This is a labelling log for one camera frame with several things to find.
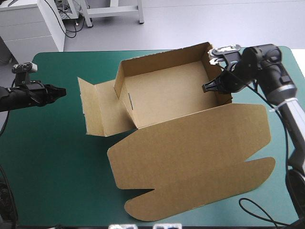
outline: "white cabinet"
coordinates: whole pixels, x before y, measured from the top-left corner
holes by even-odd
[[[0,5],[0,37],[18,62],[30,62],[40,52],[62,52],[65,31],[53,0],[12,0]]]

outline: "cardboard box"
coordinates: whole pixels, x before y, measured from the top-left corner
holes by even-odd
[[[275,161],[244,162],[270,141],[265,107],[203,93],[221,70],[206,42],[122,61],[116,79],[79,79],[87,134],[138,130],[108,150],[121,189],[153,189],[126,202],[133,217],[159,220],[252,190]]]

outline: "drawer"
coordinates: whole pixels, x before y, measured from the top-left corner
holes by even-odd
[[[44,21],[38,7],[0,11],[0,26]]]
[[[19,63],[31,62],[40,52],[58,52],[51,36],[5,41],[5,44]]]
[[[4,41],[50,35],[50,31],[45,22],[0,27],[0,37]]]

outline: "open cardboard box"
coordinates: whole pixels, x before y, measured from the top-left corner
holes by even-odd
[[[96,85],[79,78],[87,134],[138,129],[108,150],[118,188],[153,189],[126,202],[137,219],[252,190],[275,166],[273,158],[244,162],[270,141],[265,107],[203,93],[221,72],[209,63],[211,48],[206,42],[125,60],[115,80]]]

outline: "black cable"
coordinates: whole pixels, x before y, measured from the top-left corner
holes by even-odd
[[[47,4],[48,4],[48,6],[50,7],[50,9],[53,11],[53,13],[54,13],[54,15],[55,15],[55,17],[56,17],[56,19],[57,19],[57,22],[58,22],[58,24],[59,24],[59,26],[60,26],[60,28],[61,28],[61,31],[65,34],[65,36],[66,37],[69,37],[69,38],[74,38],[74,37],[76,37],[76,28],[75,28],[75,26],[74,26],[74,28],[75,28],[75,34],[73,35],[73,36],[69,36],[69,35],[67,35],[66,34],[66,32],[64,31],[64,29],[62,28],[62,26],[61,26],[61,23],[59,22],[59,19],[58,19],[58,17],[57,17],[57,15],[56,15],[56,13],[55,13],[55,11],[53,10],[53,8],[51,7],[51,5],[47,2],[47,0],[44,0]]]
[[[65,11],[63,11],[62,9],[58,9],[58,10],[59,10],[60,12],[63,12],[69,19],[71,19],[71,18],[69,17],[69,15],[68,15]],[[84,24],[85,24],[85,18],[84,18],[84,20],[82,21],[82,26],[81,26],[81,28],[80,28],[79,30],[76,30],[75,25],[73,25],[75,31],[71,31],[71,30],[68,30],[68,29],[66,29],[66,31],[68,31],[68,32],[79,32],[79,31],[81,31],[81,30],[83,29]]]
[[[251,91],[253,91],[255,94],[257,94],[266,104],[268,104],[272,109],[274,109],[274,106],[269,103],[258,91],[256,91],[254,88],[250,87],[248,84],[246,84],[242,79],[240,79],[237,75],[235,75],[234,73],[232,73],[231,71],[227,70],[226,68],[222,67],[221,65],[217,65],[218,67],[220,67],[221,69],[227,71],[230,75],[232,75],[235,79],[239,80],[243,85],[245,85],[247,88],[249,88]],[[290,177],[288,175],[288,158],[289,158],[289,144],[288,144],[288,133],[287,133],[287,128],[285,126],[285,123],[284,123],[284,120],[281,116],[281,114],[275,110],[275,113],[277,114],[277,116],[279,117],[279,119],[281,120],[282,122],[282,125],[283,125],[283,128],[284,128],[284,133],[285,133],[285,151],[286,151],[286,154],[285,154],[285,171],[286,171],[286,177],[287,177],[287,181],[288,181],[288,185],[291,187],[291,190],[292,190],[292,193],[294,195],[294,198],[296,199],[296,195],[292,189],[292,185],[291,185],[291,181],[290,181]],[[270,215],[262,208],[260,207],[258,204],[256,204],[254,201],[250,200],[250,199],[247,199],[249,200],[250,202],[252,202],[253,204],[255,204],[258,208],[260,208],[269,218],[270,218]],[[259,218],[261,220],[265,220],[265,221],[268,221],[268,222],[272,222],[272,223],[276,223],[276,224],[280,224],[280,225],[285,225],[285,226],[291,226],[293,227],[292,225],[289,225],[289,224],[285,224],[285,223],[282,223],[282,222],[277,222],[277,221],[274,221],[272,218],[269,220],[269,219],[266,219],[266,218],[263,218],[263,217],[260,217],[248,210],[246,210],[245,208],[242,207],[242,205],[240,204],[240,207],[242,208],[242,210],[244,210],[246,213],[250,214],[251,216],[254,216],[256,218]]]
[[[269,219],[266,219],[264,217],[261,217],[261,216],[258,216],[250,211],[248,211],[243,205],[242,205],[242,201],[243,200],[246,200],[246,201],[249,201],[251,203],[253,203],[255,206],[257,206],[265,215],[268,216]],[[239,201],[239,206],[241,207],[242,210],[244,210],[246,213],[248,213],[249,215],[255,217],[255,218],[258,218],[258,219],[261,219],[261,220],[264,220],[264,221],[267,221],[267,222],[270,222],[270,223],[273,223],[275,225],[275,227],[278,229],[278,224],[279,225],[282,225],[282,226],[289,226],[289,224],[286,224],[286,223],[282,223],[282,222],[278,222],[278,221],[275,221],[261,206],[259,206],[257,203],[255,203],[253,200],[251,199],[248,199],[248,198],[240,198]]]
[[[13,80],[12,84],[11,84],[11,87],[13,87],[15,84],[15,79]],[[4,133],[5,131],[5,128],[6,128],[6,125],[8,123],[8,120],[9,120],[9,116],[10,116],[10,111],[8,111],[7,115],[6,115],[6,118],[5,118],[5,121],[1,127],[1,130],[0,130],[0,137],[2,136],[2,134]]]
[[[11,191],[11,188],[10,188],[10,184],[9,184],[9,181],[8,181],[8,178],[4,172],[4,169],[2,168],[2,166],[0,165],[0,171],[3,175],[3,178],[4,178],[4,182],[5,182],[5,185],[7,186],[8,188],[8,192],[9,192],[9,196],[10,196],[10,200],[11,200],[11,204],[12,204],[12,207],[13,207],[13,215],[14,215],[14,227],[17,228],[17,222],[18,222],[18,213],[17,213],[17,208],[16,208],[16,204],[15,204],[15,199],[14,199],[14,196],[13,196],[13,193]]]

